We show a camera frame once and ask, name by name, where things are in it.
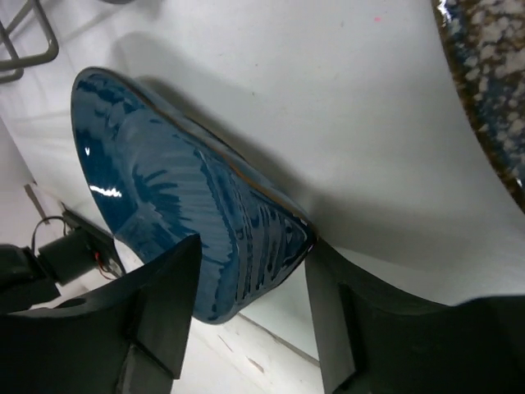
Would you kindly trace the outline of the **blue leaf shaped dish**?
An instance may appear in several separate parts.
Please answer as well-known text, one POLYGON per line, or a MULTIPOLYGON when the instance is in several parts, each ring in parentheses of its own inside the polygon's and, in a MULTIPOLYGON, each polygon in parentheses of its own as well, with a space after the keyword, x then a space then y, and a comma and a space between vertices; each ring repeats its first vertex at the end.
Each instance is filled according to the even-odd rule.
POLYGON ((219 324, 278 287, 317 242, 305 212, 211 131, 136 80, 88 67, 71 125, 111 233, 144 263, 199 235, 194 316, 219 324))

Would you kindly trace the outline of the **speckled brown rimmed plate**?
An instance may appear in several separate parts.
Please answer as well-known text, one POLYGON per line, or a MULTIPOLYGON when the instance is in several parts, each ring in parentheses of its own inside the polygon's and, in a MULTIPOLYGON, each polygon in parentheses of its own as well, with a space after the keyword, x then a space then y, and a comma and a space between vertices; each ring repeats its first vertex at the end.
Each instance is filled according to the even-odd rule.
POLYGON ((496 175, 524 206, 524 3, 434 1, 463 110, 496 175))

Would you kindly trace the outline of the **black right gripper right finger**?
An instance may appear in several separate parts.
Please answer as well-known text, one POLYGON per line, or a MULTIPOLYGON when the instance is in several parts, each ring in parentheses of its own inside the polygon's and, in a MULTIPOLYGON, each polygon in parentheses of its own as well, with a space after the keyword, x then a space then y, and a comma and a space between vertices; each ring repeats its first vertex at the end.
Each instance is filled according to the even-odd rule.
POLYGON ((325 392, 523 392, 522 296, 438 304, 375 277, 325 241, 305 271, 325 392))

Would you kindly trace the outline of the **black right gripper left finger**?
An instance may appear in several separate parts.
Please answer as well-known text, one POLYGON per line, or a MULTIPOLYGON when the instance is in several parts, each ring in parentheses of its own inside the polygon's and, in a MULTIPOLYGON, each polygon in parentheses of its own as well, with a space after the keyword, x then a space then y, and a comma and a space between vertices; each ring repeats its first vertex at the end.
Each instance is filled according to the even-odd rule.
POLYGON ((1 317, 4 393, 168 393, 179 379, 202 259, 199 236, 55 308, 1 317))

